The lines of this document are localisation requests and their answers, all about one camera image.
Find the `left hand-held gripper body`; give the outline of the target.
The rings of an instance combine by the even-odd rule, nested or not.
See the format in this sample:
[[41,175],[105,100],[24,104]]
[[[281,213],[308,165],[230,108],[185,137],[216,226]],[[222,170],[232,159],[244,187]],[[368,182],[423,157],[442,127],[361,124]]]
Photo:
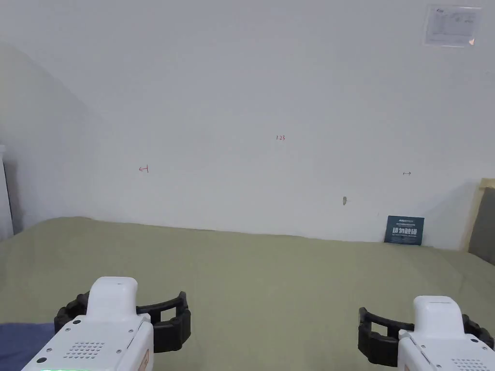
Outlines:
[[150,371],[154,365],[150,316],[138,314],[131,277],[101,277],[87,311],[64,325],[24,367],[26,371]]

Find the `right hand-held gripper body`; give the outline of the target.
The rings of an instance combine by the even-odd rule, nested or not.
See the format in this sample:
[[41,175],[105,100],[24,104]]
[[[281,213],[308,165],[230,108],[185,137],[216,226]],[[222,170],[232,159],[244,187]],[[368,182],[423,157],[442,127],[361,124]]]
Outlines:
[[400,371],[493,371],[495,353],[467,334],[458,304],[446,296],[417,296],[414,330],[399,332]]

